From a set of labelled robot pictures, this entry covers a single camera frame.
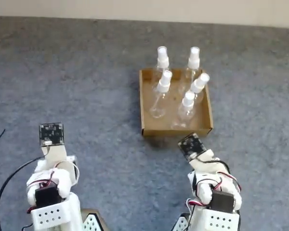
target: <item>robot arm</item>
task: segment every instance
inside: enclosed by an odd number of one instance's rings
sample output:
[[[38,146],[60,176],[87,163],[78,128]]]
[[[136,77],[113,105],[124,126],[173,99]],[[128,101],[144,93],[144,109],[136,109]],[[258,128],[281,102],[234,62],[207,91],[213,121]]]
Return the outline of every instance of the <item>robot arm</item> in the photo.
[[[195,133],[178,145],[194,169],[188,174],[194,198],[186,201],[190,213],[182,214],[172,230],[239,231],[241,187],[228,165],[214,157],[213,151],[207,150]]]
[[[219,161],[219,158],[213,157],[213,151],[209,149],[198,157],[193,157],[189,162],[194,168],[194,171],[188,174],[193,196],[208,205],[212,199],[212,189],[230,193],[234,196],[234,210],[239,210],[242,205],[241,187],[224,164],[221,162],[207,163],[208,161]]]
[[[28,202],[31,206],[36,206],[36,190],[54,185],[58,190],[59,196],[62,199],[66,199],[70,194],[72,182],[69,172],[65,169],[51,168],[34,173],[26,185]]]

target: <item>white 3d-printed robot part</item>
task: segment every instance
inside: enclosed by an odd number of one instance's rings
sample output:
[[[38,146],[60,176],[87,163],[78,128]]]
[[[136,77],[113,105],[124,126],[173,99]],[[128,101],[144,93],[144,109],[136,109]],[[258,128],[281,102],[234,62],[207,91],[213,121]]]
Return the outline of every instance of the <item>white 3d-printed robot part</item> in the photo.
[[[103,228],[100,227],[100,223],[96,219],[96,216],[90,214],[87,216],[86,220],[83,222],[84,231],[103,231]]]
[[[237,231],[239,214],[204,209],[196,231]]]
[[[185,231],[187,230],[188,222],[185,217],[179,217],[177,223],[174,225],[172,231]]]
[[[61,202],[31,211],[35,230],[43,230],[55,227],[71,221],[69,202]]]

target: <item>gray carpet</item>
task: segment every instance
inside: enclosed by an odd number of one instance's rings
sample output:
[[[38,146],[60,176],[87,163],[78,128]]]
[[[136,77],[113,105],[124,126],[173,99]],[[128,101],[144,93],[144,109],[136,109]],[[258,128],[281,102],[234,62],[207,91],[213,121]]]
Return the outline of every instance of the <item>gray carpet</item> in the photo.
[[[289,231],[289,30],[246,26],[0,18],[0,186],[41,155],[38,124],[62,121],[79,158],[73,189],[114,231],[169,231],[191,195],[176,139],[140,134],[138,70],[157,46],[211,75],[215,128],[203,141],[243,187],[242,231]],[[4,192],[3,230],[31,223],[22,170]]]

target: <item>red wire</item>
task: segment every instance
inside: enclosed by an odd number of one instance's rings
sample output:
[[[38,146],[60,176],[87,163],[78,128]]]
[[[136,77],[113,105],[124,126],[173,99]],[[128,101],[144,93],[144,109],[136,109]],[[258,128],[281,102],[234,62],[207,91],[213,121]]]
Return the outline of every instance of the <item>red wire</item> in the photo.
[[[214,189],[216,190],[218,187],[220,187],[220,185],[222,184],[223,179],[221,178],[221,181],[214,187]]]
[[[232,175],[229,175],[229,174],[227,174],[225,172],[217,172],[217,173],[223,174],[223,175],[233,179],[236,182],[237,186],[239,187],[240,191],[242,191],[242,187],[241,187],[241,185],[239,184],[239,182],[237,181],[237,179],[235,177],[233,177]]]
[[[197,202],[197,201],[189,201],[188,202],[189,205],[198,205],[198,206],[206,206],[201,202]]]

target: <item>white plastic housing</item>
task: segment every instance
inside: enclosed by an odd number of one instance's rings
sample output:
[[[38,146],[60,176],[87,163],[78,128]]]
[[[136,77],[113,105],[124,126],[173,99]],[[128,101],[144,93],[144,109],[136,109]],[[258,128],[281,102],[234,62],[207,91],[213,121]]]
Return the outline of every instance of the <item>white plastic housing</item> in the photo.
[[[83,231],[80,202],[76,194],[69,199],[31,211],[35,231]]]
[[[175,223],[173,229],[171,231],[186,231],[188,226],[188,221],[185,217],[179,217],[177,223]]]
[[[35,230],[55,227],[71,221],[69,201],[31,211]]]
[[[66,147],[64,145],[54,145],[54,146],[49,146],[49,147],[41,147],[45,159],[48,162],[55,162],[55,161],[62,161],[66,159]]]
[[[196,229],[191,231],[237,231],[238,223],[239,214],[203,209]]]
[[[84,231],[102,231],[103,229],[100,227],[95,215],[88,215],[86,220],[83,222],[83,230]]]

